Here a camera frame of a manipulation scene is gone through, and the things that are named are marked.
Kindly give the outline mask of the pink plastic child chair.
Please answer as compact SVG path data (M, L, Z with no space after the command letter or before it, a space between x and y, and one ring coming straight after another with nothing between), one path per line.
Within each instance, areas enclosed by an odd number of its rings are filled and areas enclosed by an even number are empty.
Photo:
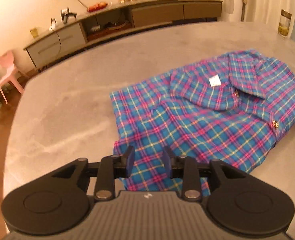
M7 83L12 83L12 85L20 92L20 94L23 94L24 88L21 86L15 75L20 73L26 78L28 78L28 76L17 68L12 50L7 51L2 56L0 56L0 66L5 70L5 74L0 78L0 92L5 100L5 103L8 103L2 87Z

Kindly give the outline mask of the small yellow cup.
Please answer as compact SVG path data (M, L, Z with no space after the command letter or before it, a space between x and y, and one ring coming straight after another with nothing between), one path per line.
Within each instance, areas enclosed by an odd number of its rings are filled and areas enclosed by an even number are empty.
M33 38L37 38L39 36L39 32L38 32L37 28L30 29L30 33Z

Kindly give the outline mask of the long grey TV cabinet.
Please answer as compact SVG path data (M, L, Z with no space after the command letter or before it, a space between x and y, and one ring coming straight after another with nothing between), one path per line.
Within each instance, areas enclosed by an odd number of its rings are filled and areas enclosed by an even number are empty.
M36 69L116 38L156 28L217 21L219 0L140 0L111 5L60 23L25 46Z

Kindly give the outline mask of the black phone stand gadget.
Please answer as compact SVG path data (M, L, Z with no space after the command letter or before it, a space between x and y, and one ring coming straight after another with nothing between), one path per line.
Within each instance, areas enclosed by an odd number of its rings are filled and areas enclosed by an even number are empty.
M69 7L60 10L60 15L61 15L61 20L63 24L67 24L68 19L70 17L77 19L77 14L74 12L70 12Z

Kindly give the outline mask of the glass tea bottle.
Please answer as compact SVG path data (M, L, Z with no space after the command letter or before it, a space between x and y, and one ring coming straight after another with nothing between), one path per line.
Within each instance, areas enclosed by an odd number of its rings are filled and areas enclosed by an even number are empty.
M292 14L282 9L280 14L280 21L278 25L278 34L280 34L282 37L288 36L291 19L292 19Z

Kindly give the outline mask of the red fruit plate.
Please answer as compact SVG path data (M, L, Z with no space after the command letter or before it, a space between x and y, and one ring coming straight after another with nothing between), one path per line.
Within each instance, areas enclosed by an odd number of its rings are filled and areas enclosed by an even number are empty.
M104 9L105 7L107 7L108 3L106 2L99 2L96 3L94 5L91 5L90 7L87 8L87 12L95 12L101 9Z

